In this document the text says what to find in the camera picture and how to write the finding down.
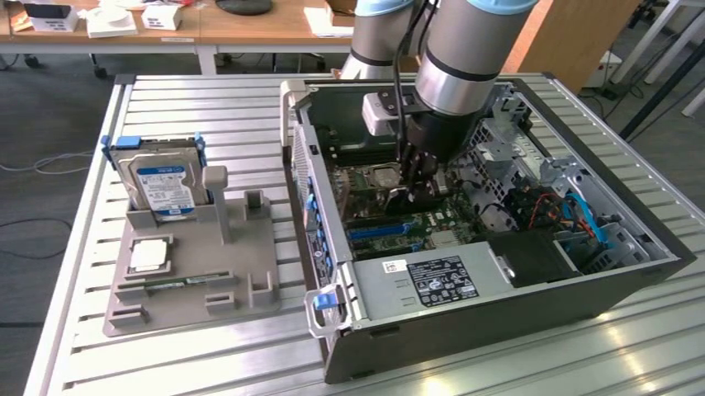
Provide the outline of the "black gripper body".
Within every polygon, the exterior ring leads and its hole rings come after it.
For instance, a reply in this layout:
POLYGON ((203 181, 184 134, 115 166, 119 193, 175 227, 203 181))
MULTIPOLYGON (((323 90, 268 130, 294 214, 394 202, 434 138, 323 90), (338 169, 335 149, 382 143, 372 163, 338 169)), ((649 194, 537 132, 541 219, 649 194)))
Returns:
POLYGON ((430 111, 411 116, 406 129, 408 143, 438 161, 450 161, 459 153, 471 128, 477 124, 477 113, 454 116, 430 111))

